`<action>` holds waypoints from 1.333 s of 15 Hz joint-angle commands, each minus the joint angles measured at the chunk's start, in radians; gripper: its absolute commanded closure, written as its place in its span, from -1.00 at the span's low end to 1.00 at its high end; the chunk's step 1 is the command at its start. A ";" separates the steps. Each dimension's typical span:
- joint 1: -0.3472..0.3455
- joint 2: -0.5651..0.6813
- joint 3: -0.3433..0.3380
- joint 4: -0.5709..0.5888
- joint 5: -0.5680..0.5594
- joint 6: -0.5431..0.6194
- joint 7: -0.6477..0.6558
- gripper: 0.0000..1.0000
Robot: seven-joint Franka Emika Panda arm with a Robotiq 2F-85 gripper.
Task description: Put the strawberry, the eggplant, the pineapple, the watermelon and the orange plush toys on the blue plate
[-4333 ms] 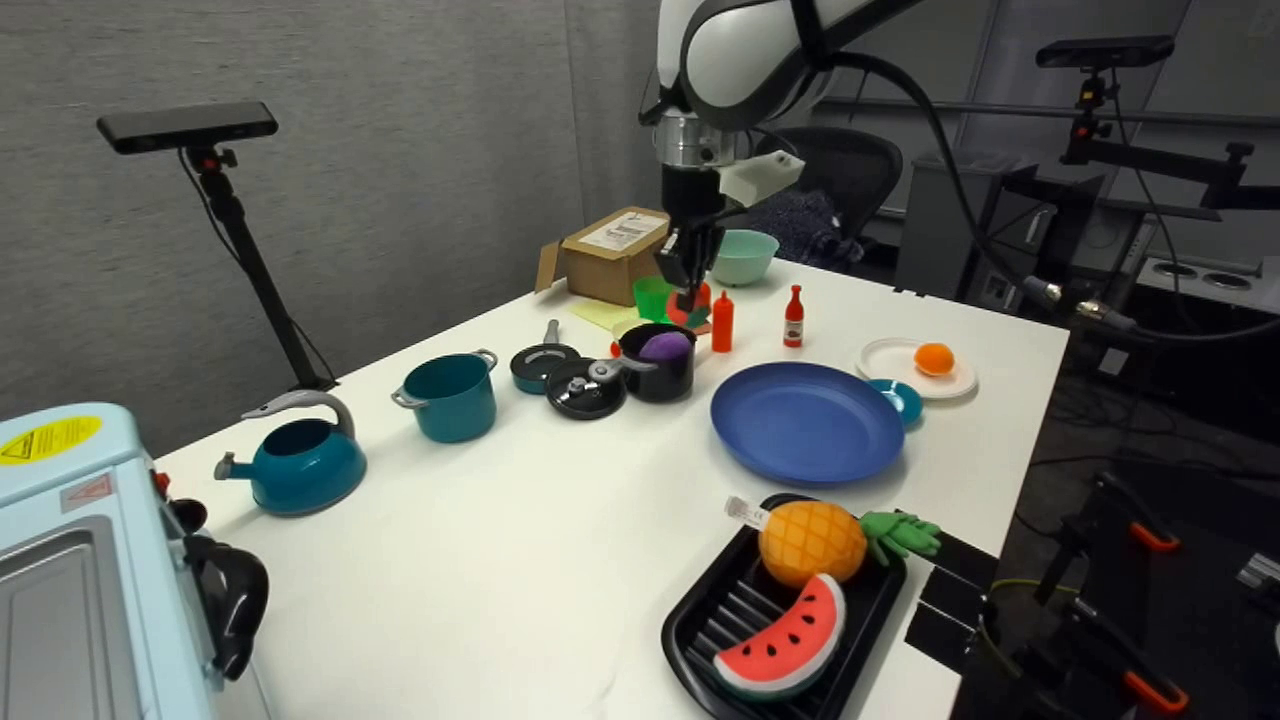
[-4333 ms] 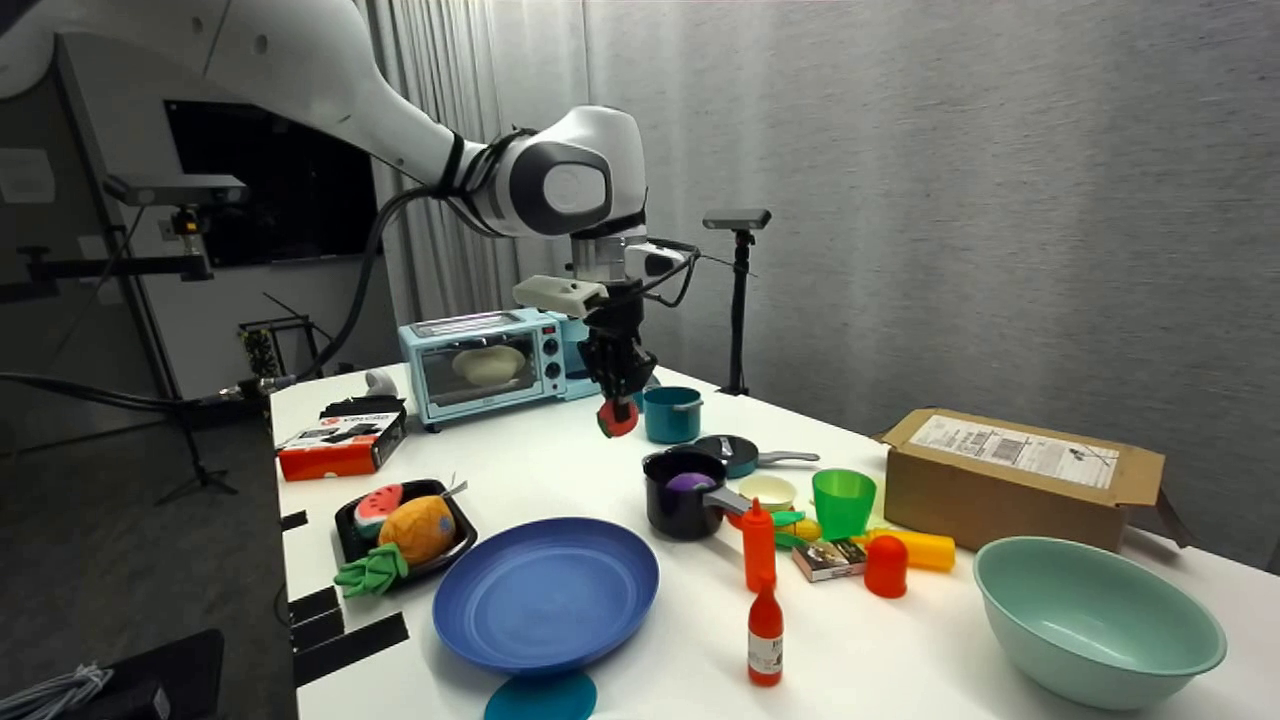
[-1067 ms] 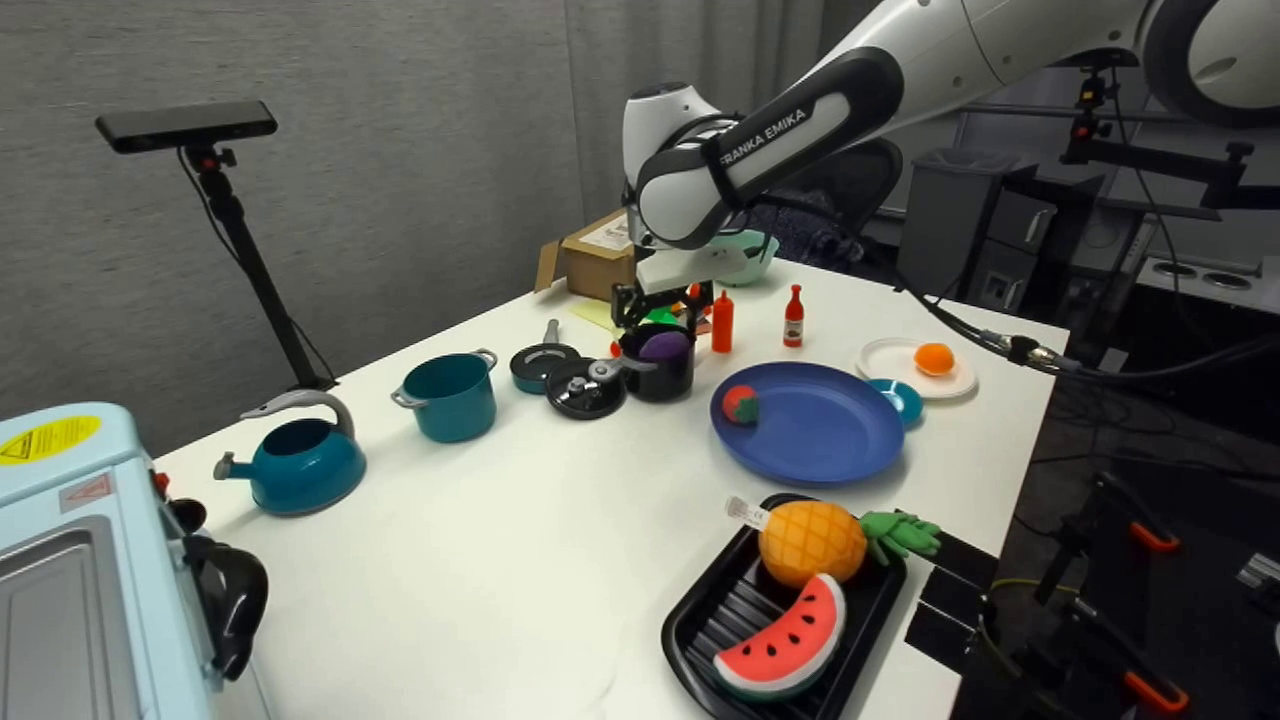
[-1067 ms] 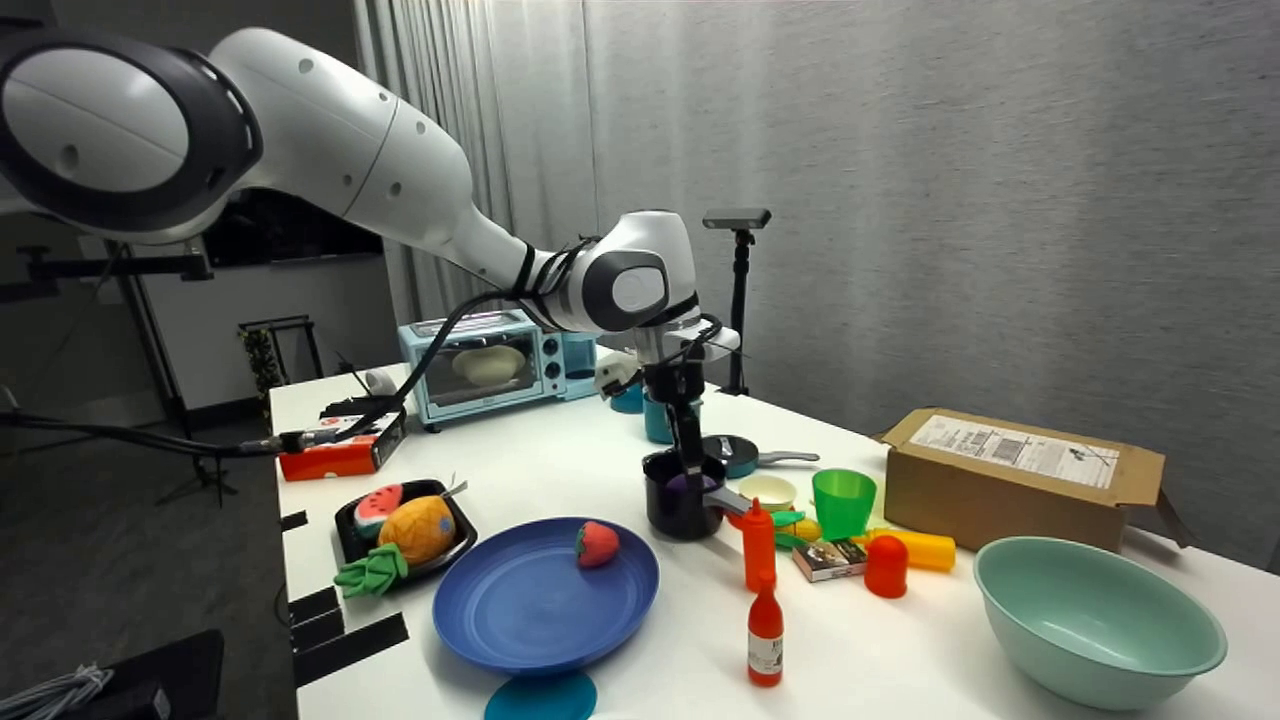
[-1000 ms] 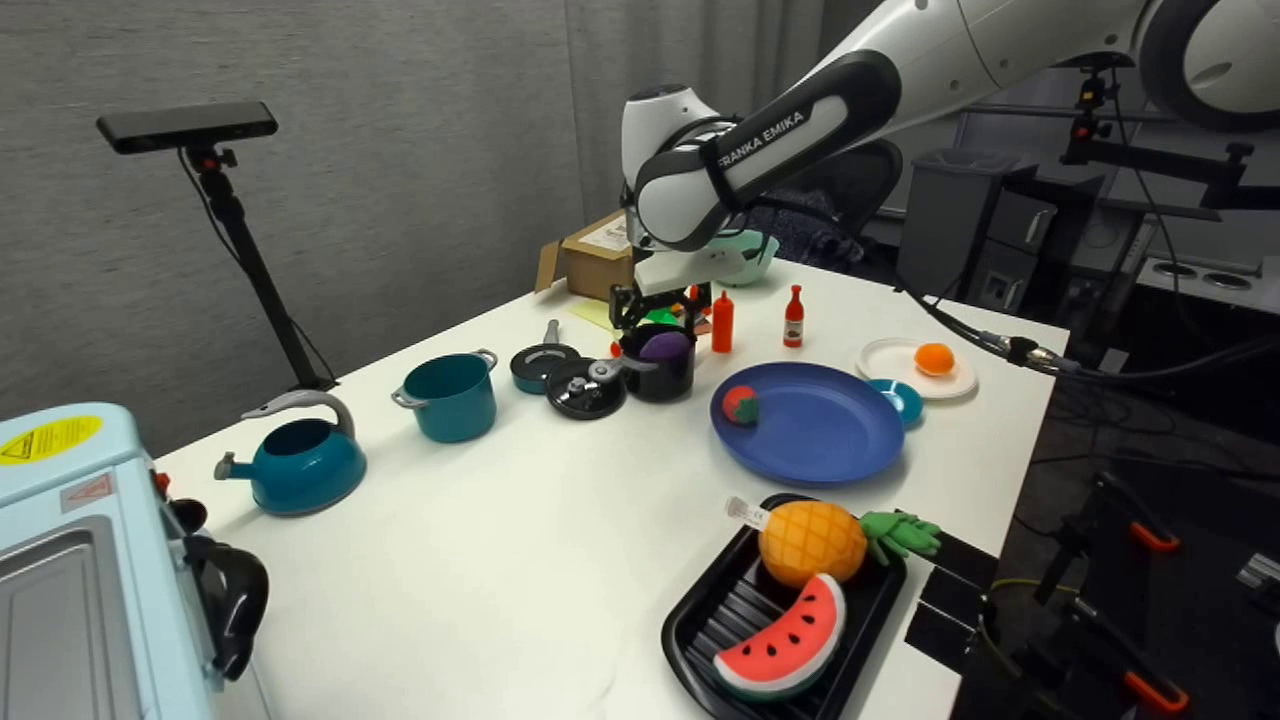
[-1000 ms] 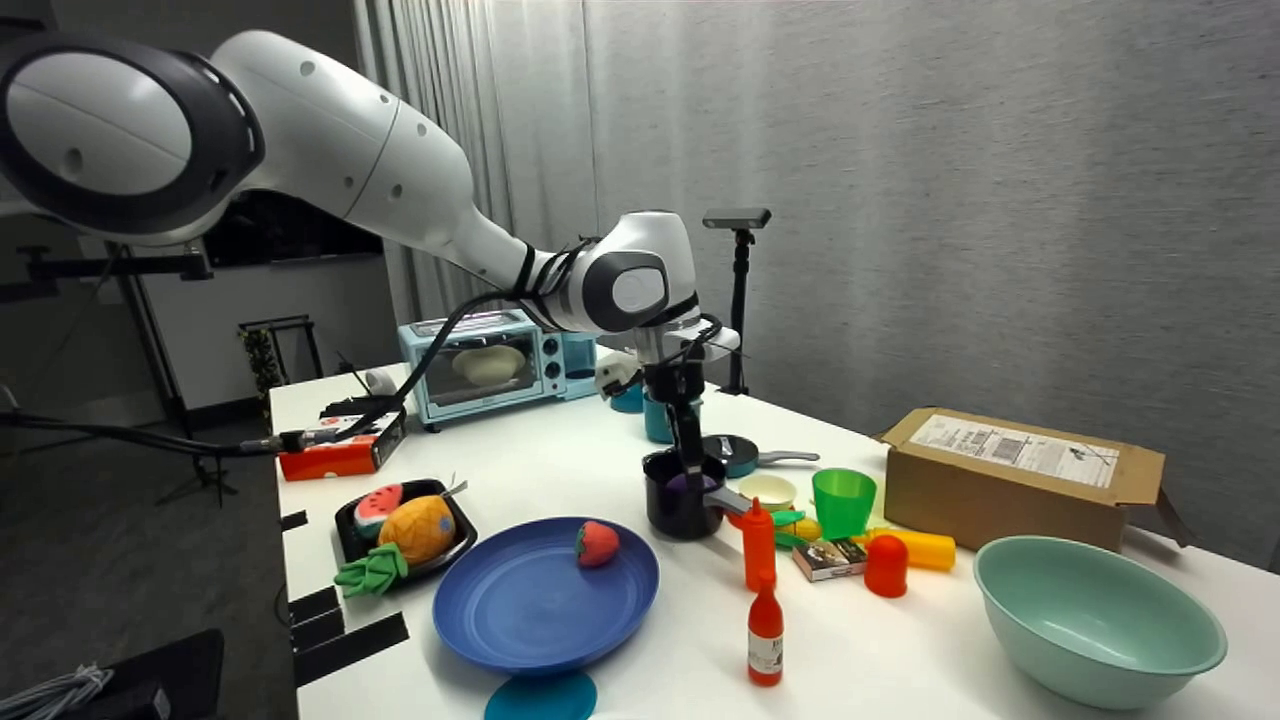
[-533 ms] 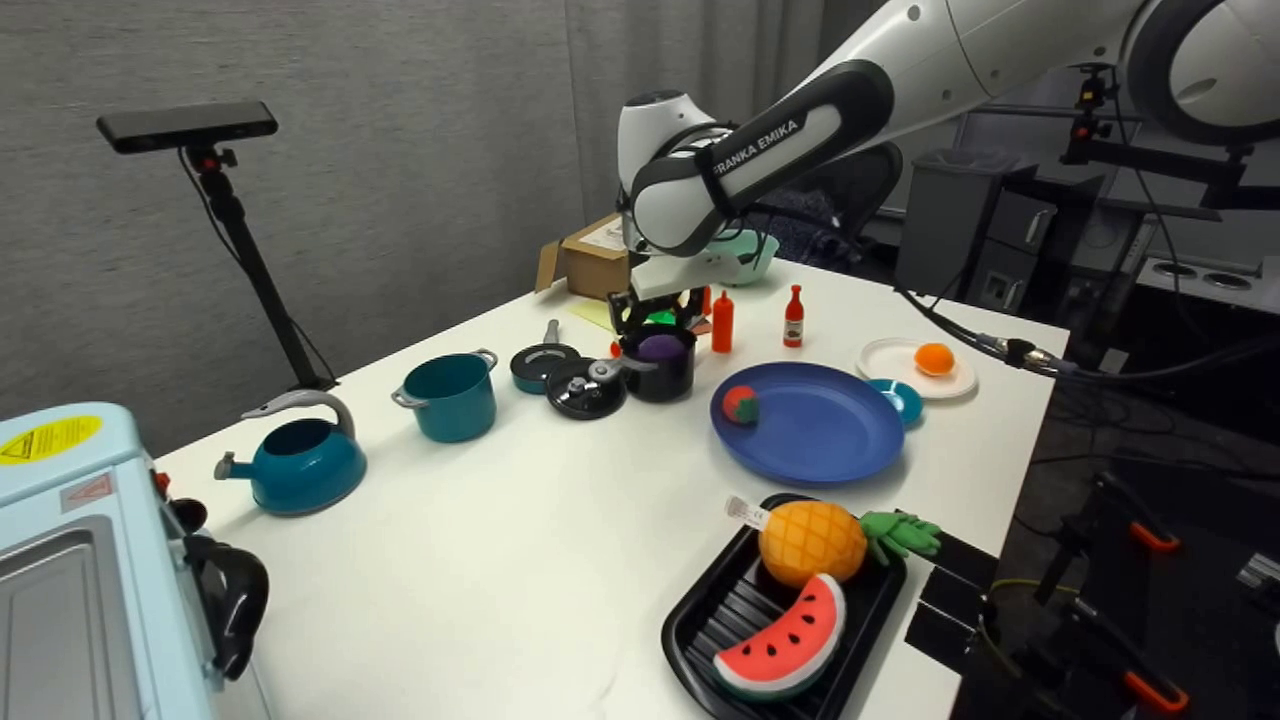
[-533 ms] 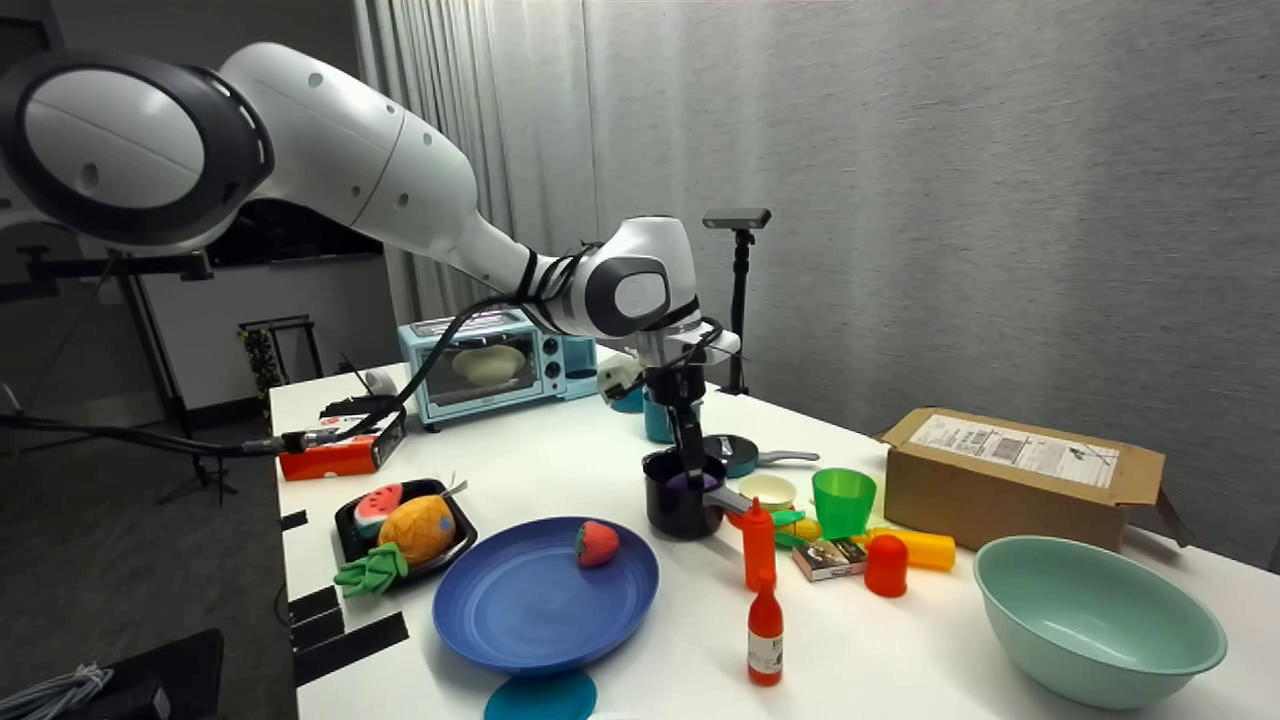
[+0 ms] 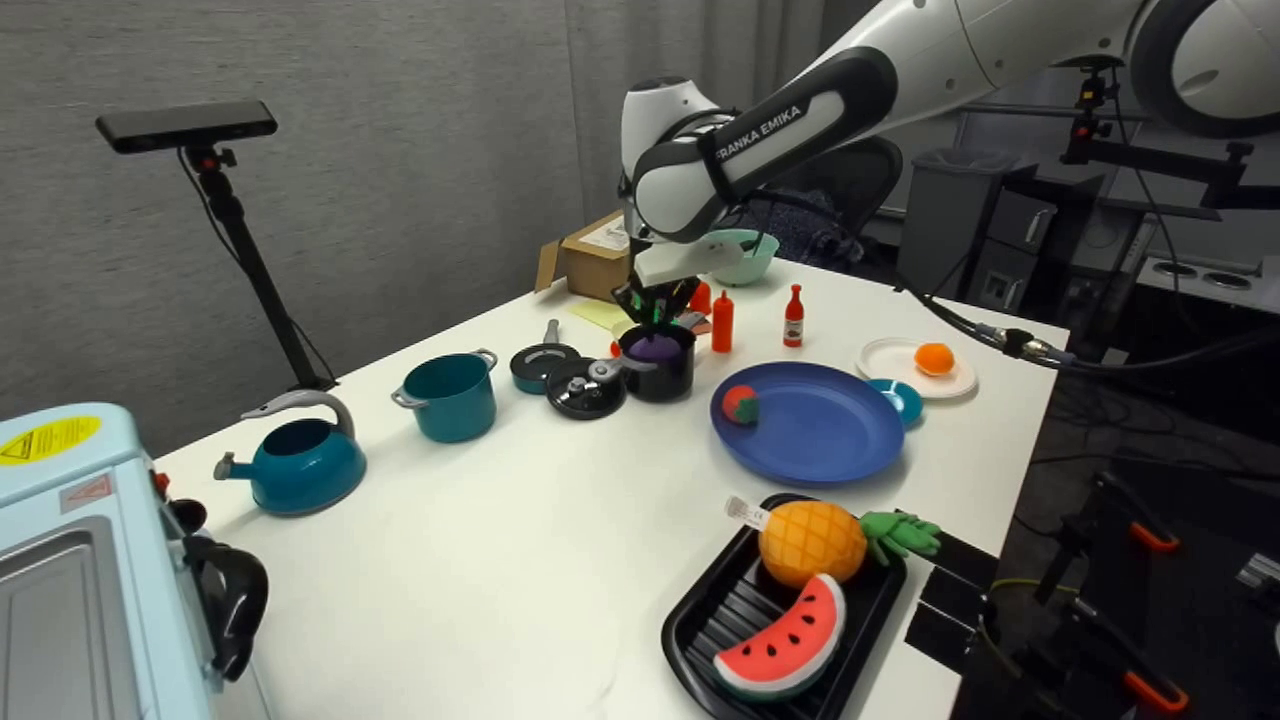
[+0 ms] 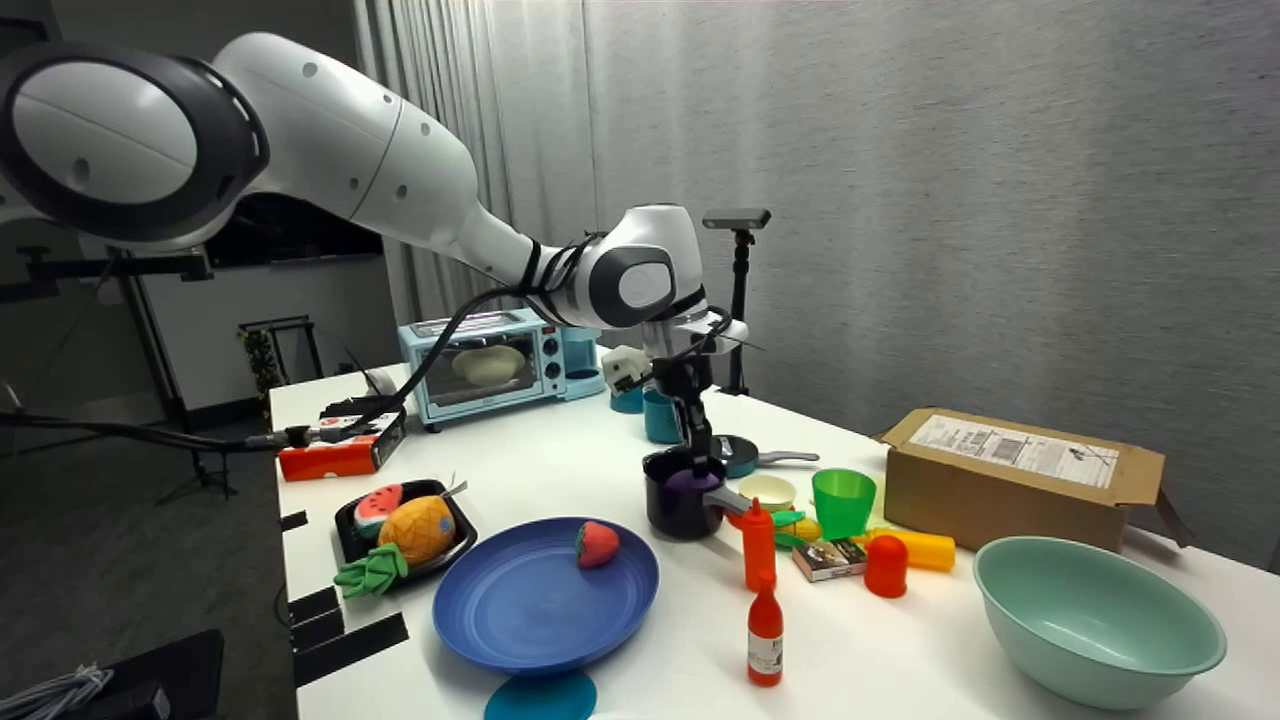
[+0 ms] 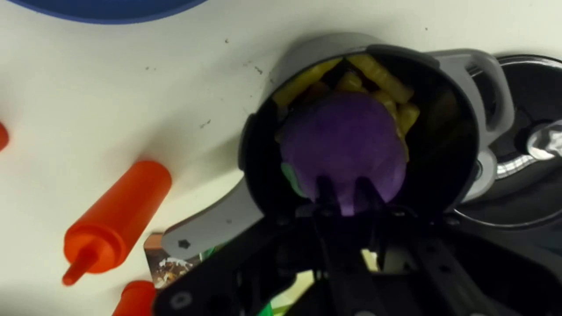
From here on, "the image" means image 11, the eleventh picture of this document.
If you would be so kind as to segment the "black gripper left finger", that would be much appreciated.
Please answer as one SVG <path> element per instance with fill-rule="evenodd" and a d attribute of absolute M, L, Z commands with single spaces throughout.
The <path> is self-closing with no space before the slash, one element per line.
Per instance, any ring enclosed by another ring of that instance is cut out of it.
<path fill-rule="evenodd" d="M 322 206 L 322 213 L 325 217 L 338 217 L 339 215 L 339 201 L 334 188 L 334 183 L 327 176 L 320 176 L 317 180 L 318 188 L 318 204 Z"/>

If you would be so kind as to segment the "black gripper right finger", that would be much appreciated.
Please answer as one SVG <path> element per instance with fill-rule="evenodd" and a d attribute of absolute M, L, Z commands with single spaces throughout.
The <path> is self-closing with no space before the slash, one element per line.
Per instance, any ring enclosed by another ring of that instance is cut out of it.
<path fill-rule="evenodd" d="M 385 206 L 385 202 L 378 194 L 376 187 L 368 178 L 361 178 L 355 183 L 354 206 L 355 206 L 355 213 L 362 215 L 362 213 L 378 213 Z"/>

